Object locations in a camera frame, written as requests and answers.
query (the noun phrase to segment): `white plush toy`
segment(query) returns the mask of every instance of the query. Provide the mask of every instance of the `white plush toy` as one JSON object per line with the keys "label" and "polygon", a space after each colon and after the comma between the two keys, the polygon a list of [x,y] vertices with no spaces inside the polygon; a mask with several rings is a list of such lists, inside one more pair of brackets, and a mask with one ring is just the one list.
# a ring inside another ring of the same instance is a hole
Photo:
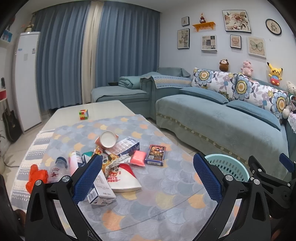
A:
{"label": "white plush toy", "polygon": [[[296,85],[292,84],[290,81],[287,81],[287,88],[288,88],[288,92],[291,95],[296,96]],[[283,118],[287,119],[290,115],[290,112],[292,112],[291,104],[287,105],[286,108],[283,110]]]}

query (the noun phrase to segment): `blue curtain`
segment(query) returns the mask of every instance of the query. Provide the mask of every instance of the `blue curtain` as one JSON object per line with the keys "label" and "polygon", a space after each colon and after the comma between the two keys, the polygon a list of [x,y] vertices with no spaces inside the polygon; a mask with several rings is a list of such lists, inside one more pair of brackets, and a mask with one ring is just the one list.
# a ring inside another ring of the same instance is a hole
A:
{"label": "blue curtain", "polygon": [[36,82],[42,110],[82,103],[81,52],[90,1],[59,4],[36,13],[40,31]]}
{"label": "blue curtain", "polygon": [[105,1],[96,49],[96,87],[156,71],[160,13],[122,2]]}

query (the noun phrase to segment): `mint green plastic basket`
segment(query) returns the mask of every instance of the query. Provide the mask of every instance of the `mint green plastic basket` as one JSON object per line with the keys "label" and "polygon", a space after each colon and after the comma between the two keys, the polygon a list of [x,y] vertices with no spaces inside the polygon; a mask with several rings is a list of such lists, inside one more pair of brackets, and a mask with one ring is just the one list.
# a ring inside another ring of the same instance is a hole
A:
{"label": "mint green plastic basket", "polygon": [[224,175],[231,175],[237,181],[247,182],[250,178],[247,169],[238,160],[223,154],[211,154],[205,156],[211,164],[220,168]]}

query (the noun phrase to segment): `blue gripper pad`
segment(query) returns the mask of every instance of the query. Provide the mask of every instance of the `blue gripper pad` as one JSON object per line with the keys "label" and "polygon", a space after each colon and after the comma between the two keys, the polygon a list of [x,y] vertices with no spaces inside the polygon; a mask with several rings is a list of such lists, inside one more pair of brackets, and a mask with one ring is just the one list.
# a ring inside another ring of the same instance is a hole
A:
{"label": "blue gripper pad", "polygon": [[288,172],[292,173],[295,171],[294,163],[291,162],[290,159],[284,153],[279,155],[279,161],[288,170]]}
{"label": "blue gripper pad", "polygon": [[97,155],[76,182],[76,185],[74,186],[74,195],[72,197],[76,205],[86,198],[91,186],[102,169],[102,163],[102,157]]}
{"label": "blue gripper pad", "polygon": [[198,153],[193,157],[193,166],[210,198],[219,204],[223,197],[221,183]]}

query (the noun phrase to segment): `white table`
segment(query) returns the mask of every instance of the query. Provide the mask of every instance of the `white table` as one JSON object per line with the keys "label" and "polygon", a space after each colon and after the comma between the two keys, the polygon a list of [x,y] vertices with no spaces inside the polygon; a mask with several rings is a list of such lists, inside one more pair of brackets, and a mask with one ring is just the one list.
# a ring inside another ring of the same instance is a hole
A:
{"label": "white table", "polygon": [[75,123],[83,122],[84,120],[80,120],[79,111],[84,109],[88,109],[89,111],[88,120],[114,118],[121,115],[132,116],[135,114],[119,100],[75,105],[58,109],[44,125],[42,130],[48,131],[60,126],[71,126]]}

